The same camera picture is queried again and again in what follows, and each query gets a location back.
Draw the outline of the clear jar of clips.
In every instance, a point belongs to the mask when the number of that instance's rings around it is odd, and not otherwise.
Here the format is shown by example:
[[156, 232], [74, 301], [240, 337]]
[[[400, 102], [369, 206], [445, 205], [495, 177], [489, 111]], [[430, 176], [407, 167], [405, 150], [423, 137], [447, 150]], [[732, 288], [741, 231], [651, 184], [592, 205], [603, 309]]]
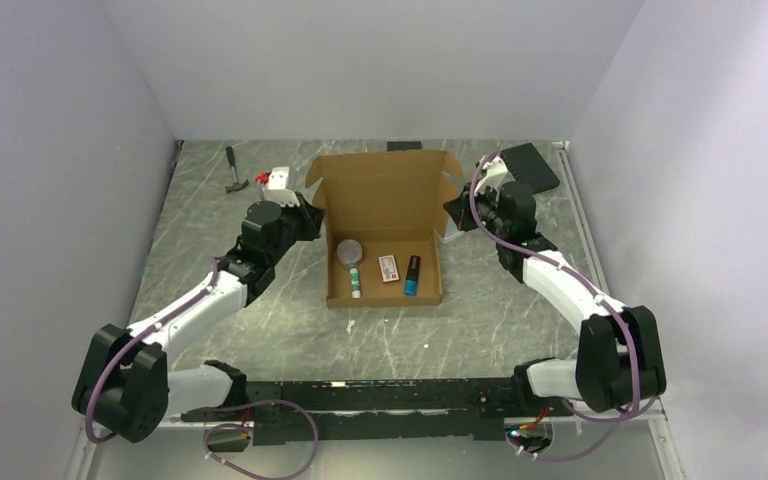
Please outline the clear jar of clips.
[[341, 264], [353, 268], [362, 261], [362, 246], [353, 239], [342, 240], [336, 247], [336, 255]]

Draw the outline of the small white green bottle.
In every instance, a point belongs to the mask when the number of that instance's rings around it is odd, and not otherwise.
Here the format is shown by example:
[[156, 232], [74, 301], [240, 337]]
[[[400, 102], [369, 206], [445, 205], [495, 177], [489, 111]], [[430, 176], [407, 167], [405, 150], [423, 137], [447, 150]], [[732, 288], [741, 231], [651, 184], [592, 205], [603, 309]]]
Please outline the small white green bottle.
[[362, 292], [361, 292], [360, 274], [359, 274], [359, 269], [356, 265], [351, 265], [349, 267], [349, 278], [350, 278], [351, 297], [354, 299], [361, 298]]

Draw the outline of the brown cardboard box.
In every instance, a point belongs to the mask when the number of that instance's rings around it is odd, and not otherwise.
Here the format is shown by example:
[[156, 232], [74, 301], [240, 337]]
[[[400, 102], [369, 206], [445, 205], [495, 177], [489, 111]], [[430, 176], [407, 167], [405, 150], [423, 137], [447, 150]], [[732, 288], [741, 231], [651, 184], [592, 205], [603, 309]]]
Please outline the brown cardboard box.
[[[455, 198], [463, 171], [445, 150], [323, 155], [312, 160], [305, 184], [325, 210], [325, 301], [329, 308], [437, 306], [443, 297], [439, 242], [450, 217], [443, 203]], [[358, 241], [362, 297], [351, 297], [349, 267], [337, 245]], [[383, 283], [378, 257], [394, 255], [400, 280]], [[421, 257], [416, 296], [404, 294], [409, 258]]]

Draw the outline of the red white card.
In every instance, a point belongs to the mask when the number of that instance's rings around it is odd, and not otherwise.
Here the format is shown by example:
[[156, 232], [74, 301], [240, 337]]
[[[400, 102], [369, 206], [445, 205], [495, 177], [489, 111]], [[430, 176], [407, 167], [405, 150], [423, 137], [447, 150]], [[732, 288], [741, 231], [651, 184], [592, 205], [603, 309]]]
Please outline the red white card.
[[394, 255], [379, 256], [378, 264], [383, 283], [393, 283], [400, 280], [398, 265]]

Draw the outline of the black blue marker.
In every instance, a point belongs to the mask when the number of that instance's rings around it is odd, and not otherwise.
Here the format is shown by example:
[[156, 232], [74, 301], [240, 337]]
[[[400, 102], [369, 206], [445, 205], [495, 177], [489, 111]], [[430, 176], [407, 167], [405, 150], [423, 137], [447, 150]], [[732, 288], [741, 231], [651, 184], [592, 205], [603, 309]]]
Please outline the black blue marker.
[[412, 255], [409, 258], [407, 272], [404, 282], [404, 294], [406, 296], [416, 296], [418, 291], [418, 280], [421, 268], [421, 257]]

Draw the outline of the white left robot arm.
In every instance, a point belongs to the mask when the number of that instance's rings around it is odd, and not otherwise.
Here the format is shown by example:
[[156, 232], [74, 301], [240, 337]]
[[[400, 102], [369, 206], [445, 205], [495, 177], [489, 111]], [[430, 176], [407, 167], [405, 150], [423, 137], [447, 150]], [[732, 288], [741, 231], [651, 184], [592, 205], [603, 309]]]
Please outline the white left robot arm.
[[324, 209], [302, 195], [296, 200], [290, 206], [252, 204], [235, 245], [213, 259], [193, 290], [129, 327], [107, 324], [93, 335], [71, 400], [90, 442], [121, 437], [137, 443], [169, 416], [207, 410], [232, 420], [247, 409], [247, 377], [240, 370], [208, 361], [170, 373], [169, 365], [218, 322], [259, 298], [291, 247], [319, 238]]

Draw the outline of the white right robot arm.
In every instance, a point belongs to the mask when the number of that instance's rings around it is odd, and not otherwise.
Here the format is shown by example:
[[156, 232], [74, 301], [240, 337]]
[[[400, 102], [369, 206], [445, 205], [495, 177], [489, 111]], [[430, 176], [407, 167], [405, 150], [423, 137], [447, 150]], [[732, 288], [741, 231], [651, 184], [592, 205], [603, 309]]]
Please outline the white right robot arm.
[[499, 263], [539, 293], [578, 336], [573, 360], [545, 358], [516, 367], [511, 401], [534, 415], [550, 398], [575, 399], [594, 412], [629, 415], [643, 400], [663, 394], [667, 378], [653, 312], [608, 296], [577, 272], [537, 227], [531, 189], [508, 182], [501, 189], [464, 189], [444, 203], [461, 231], [479, 229], [496, 244]]

